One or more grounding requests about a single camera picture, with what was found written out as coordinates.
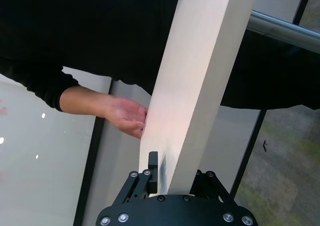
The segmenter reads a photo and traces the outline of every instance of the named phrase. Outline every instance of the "black sweater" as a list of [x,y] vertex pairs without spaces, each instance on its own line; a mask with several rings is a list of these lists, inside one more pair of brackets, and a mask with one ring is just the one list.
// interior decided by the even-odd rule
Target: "black sweater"
[[[0,0],[0,73],[58,110],[78,85],[63,66],[151,94],[177,1]],[[319,75],[320,55],[246,31],[221,104],[317,109]]]
[[78,85],[63,66],[148,87],[176,2],[0,0],[0,73],[58,110],[62,92]]

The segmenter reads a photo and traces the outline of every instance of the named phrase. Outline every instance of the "white wooden board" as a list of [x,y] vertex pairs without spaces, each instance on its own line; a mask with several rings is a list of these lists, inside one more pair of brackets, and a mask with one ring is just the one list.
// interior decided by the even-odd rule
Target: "white wooden board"
[[188,193],[255,0],[179,0],[140,144],[159,193]]

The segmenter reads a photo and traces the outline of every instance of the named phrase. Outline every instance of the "screw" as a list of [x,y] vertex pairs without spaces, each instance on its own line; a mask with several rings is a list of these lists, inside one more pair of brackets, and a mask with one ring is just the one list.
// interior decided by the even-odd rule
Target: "screw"
[[100,221],[100,224],[105,226],[108,225],[110,223],[111,219],[109,217],[103,217]]
[[248,226],[251,226],[254,224],[254,221],[249,216],[243,216],[241,220],[245,225],[248,225]]
[[166,198],[164,196],[160,195],[160,196],[158,196],[157,199],[159,202],[164,202]]
[[226,222],[233,222],[234,221],[234,217],[230,214],[230,213],[225,213],[223,215],[223,219],[226,221]]
[[189,196],[183,196],[184,201],[189,202],[191,201],[191,198]]
[[126,213],[122,213],[118,217],[119,222],[126,222],[129,219],[129,215]]
[[137,175],[138,175],[137,172],[132,172],[132,173],[130,173],[130,176],[131,176],[131,177],[137,177]]
[[208,171],[208,172],[207,172],[207,175],[208,175],[209,177],[213,177],[213,176],[214,176],[214,172]]

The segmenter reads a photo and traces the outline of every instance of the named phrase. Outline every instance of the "chrome pipe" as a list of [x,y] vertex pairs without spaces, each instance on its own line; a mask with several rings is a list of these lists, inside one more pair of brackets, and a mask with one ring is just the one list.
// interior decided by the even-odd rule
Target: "chrome pipe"
[[247,29],[320,54],[320,34],[252,11]]

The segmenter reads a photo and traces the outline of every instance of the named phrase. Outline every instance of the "white wall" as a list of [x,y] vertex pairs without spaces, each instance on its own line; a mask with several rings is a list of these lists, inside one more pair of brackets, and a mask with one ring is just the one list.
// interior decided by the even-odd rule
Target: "white wall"
[[[65,71],[109,90],[110,78]],[[0,225],[71,226],[95,117],[58,112],[4,77],[0,99]]]

